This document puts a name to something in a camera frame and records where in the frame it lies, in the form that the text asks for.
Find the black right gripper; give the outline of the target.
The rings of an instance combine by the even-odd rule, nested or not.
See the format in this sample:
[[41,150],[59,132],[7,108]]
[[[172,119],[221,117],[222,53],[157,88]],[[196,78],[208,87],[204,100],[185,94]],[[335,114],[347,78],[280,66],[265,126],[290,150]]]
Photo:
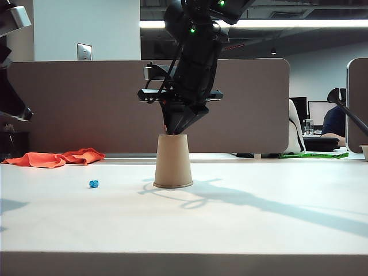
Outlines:
[[225,37],[179,36],[175,41],[178,48],[170,66],[146,65],[147,83],[137,93],[141,102],[160,103],[168,135],[182,133],[209,113],[208,100],[221,98],[212,87]]

